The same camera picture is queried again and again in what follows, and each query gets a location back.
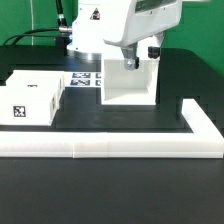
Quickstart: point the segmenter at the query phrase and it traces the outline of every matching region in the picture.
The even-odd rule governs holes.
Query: white foam strip
[[[224,140],[198,104],[184,100],[182,112],[194,133],[0,132],[0,156],[222,158]]]

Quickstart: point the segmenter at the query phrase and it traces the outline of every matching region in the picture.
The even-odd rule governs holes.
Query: black table
[[[0,47],[0,58],[2,85],[13,69],[100,71],[55,47]],[[189,132],[181,100],[195,98],[224,134],[224,80],[192,52],[163,49],[158,90],[156,107],[102,107],[99,90],[66,89],[52,127],[0,130]],[[66,120],[81,110],[89,120]],[[1,158],[0,177],[0,223],[224,221],[222,159]]]

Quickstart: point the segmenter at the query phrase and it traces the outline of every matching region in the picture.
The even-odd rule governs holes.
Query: black tabletop
[[[0,58],[2,84],[13,69],[100,71],[99,63],[74,60],[54,47],[1,47]],[[181,100],[195,98],[223,134],[223,91],[223,78],[195,54],[163,49],[156,107],[102,107],[99,90],[72,88],[65,90],[53,126],[36,130],[188,132],[180,116]],[[84,98],[88,105],[81,103]],[[95,122],[67,121],[70,111],[80,113],[75,105],[94,115]],[[139,114],[147,117],[147,125]],[[123,125],[114,124],[117,116]],[[0,128],[12,129],[21,127]],[[1,158],[0,178],[0,223],[224,221],[222,159]]]

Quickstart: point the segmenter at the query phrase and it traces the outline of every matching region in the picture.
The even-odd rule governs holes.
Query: white cube
[[[59,101],[63,90],[64,72],[61,71],[32,71],[14,70],[6,80],[6,85],[13,88],[52,88],[56,92],[56,107],[59,109]]]
[[[1,125],[51,125],[57,111],[56,92],[44,88],[0,87]]]

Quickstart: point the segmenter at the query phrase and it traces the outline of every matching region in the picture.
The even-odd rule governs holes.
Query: black cable
[[[18,37],[12,42],[12,45],[16,45],[17,42],[19,42],[26,34],[49,32],[49,31],[59,31],[59,29],[57,27],[53,27],[53,28],[42,28],[42,29],[27,31],[21,35],[17,35]]]
[[[62,8],[61,0],[56,0],[56,6],[57,6],[58,14],[63,14],[63,8]]]
[[[67,21],[64,17],[61,0],[56,0],[56,7],[58,12],[58,26],[67,26]]]
[[[14,35],[12,37],[9,37],[4,43],[3,46],[5,46],[10,40],[12,40],[13,38],[23,38],[23,37],[56,37],[56,36],[45,36],[45,35],[34,35],[34,34],[20,34],[20,35]]]

